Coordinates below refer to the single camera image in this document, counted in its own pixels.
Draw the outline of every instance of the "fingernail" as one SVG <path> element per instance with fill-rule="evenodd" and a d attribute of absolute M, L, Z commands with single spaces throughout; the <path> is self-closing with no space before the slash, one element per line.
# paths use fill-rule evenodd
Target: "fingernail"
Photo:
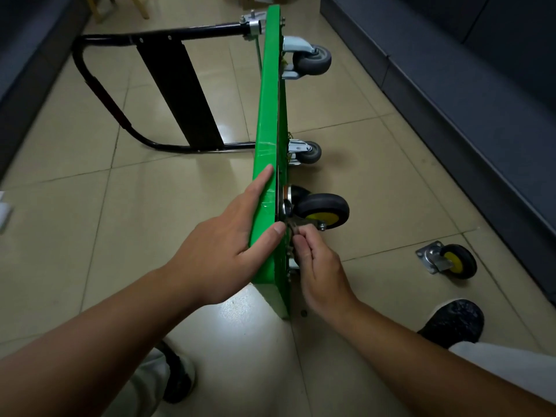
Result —
<path fill-rule="evenodd" d="M 272 227 L 274 228 L 274 231 L 276 231 L 280 236 L 284 235 L 284 233 L 286 232 L 286 224 L 284 224 L 282 221 L 275 222 L 274 224 L 272 224 Z"/>

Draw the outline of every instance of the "black rubber tire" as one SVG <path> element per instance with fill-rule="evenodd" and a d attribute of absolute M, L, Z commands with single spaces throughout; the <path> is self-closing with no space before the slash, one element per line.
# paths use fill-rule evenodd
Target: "black rubber tire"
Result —
<path fill-rule="evenodd" d="M 305 142 L 307 145 L 311 145 L 310 151 L 301 151 L 295 153 L 295 159 L 301 162 L 302 164 L 314 164 L 317 162 L 321 155 L 323 154 L 323 150 L 320 148 L 318 143 L 315 142 Z"/>
<path fill-rule="evenodd" d="M 303 51 L 294 53 L 292 62 L 294 70 L 299 74 L 308 74 L 310 76 L 318 76 L 326 73 L 332 64 L 332 54 L 326 48 L 320 45 L 312 45 L 316 49 L 315 54 L 309 54 Z"/>
<path fill-rule="evenodd" d="M 461 260 L 463 271 L 460 273 L 454 273 L 450 270 L 447 270 L 443 272 L 445 275 L 457 278 L 459 280 L 468 280 L 477 273 L 477 262 L 471 252 L 465 247 L 459 244 L 448 244 L 440 249 L 441 256 L 445 255 L 448 252 L 454 254 L 458 257 L 458 259 Z"/>
<path fill-rule="evenodd" d="M 311 192 L 304 187 L 292 184 L 291 190 L 291 203 L 295 206 L 303 197 L 309 196 Z"/>
<path fill-rule="evenodd" d="M 303 197 L 294 206 L 294 214 L 300 218 L 307 218 L 319 212 L 330 212 L 337 215 L 338 221 L 326 226 L 326 229 L 330 230 L 345 224 L 349 218 L 349 205 L 342 196 L 331 193 L 315 193 Z"/>

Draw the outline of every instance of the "wooden leg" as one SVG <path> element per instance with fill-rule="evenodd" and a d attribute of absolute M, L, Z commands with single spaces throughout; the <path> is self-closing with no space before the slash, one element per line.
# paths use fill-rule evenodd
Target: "wooden leg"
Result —
<path fill-rule="evenodd" d="M 131 0 L 131 1 L 133 1 L 135 7 L 137 7 L 141 12 L 141 16 L 143 16 L 143 19 L 148 19 L 149 13 L 147 13 L 147 9 L 145 8 L 145 6 L 143 6 L 142 2 L 140 2 L 139 0 Z"/>
<path fill-rule="evenodd" d="M 94 21 L 97 22 L 97 23 L 101 23 L 102 16 L 98 12 L 98 9 L 97 9 L 96 4 L 94 3 L 94 0 L 87 0 L 87 4 L 89 5 L 89 8 L 91 9 L 91 12 L 93 13 Z"/>

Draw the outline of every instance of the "person's left arm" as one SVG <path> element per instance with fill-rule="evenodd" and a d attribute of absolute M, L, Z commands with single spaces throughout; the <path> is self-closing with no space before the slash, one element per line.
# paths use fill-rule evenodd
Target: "person's left arm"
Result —
<path fill-rule="evenodd" d="M 273 224 L 248 248 L 272 166 L 176 255 L 120 292 L 0 361 L 0 415 L 99 416 L 147 353 L 194 310 L 245 287 L 285 233 Z"/>

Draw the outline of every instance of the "light-colored pants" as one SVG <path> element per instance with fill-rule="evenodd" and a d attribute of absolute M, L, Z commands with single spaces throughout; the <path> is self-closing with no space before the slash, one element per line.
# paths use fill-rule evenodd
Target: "light-colored pants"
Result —
<path fill-rule="evenodd" d="M 556 404 L 556 357 L 490 343 L 457 343 L 450 351 Z M 103 417 L 150 417 L 162 401 L 169 377 L 164 355 L 152 350 Z"/>

